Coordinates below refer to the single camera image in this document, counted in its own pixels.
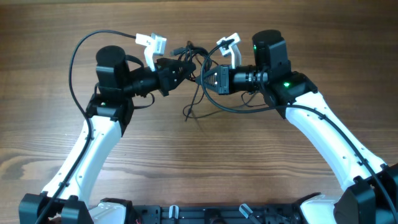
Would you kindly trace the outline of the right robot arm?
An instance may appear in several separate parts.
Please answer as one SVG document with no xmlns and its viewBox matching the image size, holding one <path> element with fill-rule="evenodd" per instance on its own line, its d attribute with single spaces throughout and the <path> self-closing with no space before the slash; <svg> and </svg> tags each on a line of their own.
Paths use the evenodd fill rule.
<svg viewBox="0 0 398 224">
<path fill-rule="evenodd" d="M 387 165 L 336 117 L 317 86 L 292 70 L 287 45 L 278 30 L 253 35 L 254 65 L 244 66 L 238 34 L 223 37 L 216 49 L 231 57 L 213 67 L 206 56 L 196 82 L 205 95 L 259 92 L 265 110 L 276 110 L 300 130 L 337 178 L 342 195 L 315 193 L 292 204 L 291 223 L 396 223 L 397 166 Z"/>
</svg>

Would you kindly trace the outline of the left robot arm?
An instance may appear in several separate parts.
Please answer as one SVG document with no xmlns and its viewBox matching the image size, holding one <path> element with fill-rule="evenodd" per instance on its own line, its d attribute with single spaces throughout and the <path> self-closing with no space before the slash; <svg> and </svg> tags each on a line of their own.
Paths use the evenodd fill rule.
<svg viewBox="0 0 398 224">
<path fill-rule="evenodd" d="M 145 67 L 138 58 L 109 45 L 96 54 L 98 82 L 83 110 L 81 133 L 65 162 L 39 194 L 25 194 L 19 204 L 21 223 L 139 223 L 130 200 L 105 198 L 88 207 L 99 172 L 123 137 L 138 109 L 132 99 L 170 91 L 188 78 L 191 60 L 159 58 Z"/>
</svg>

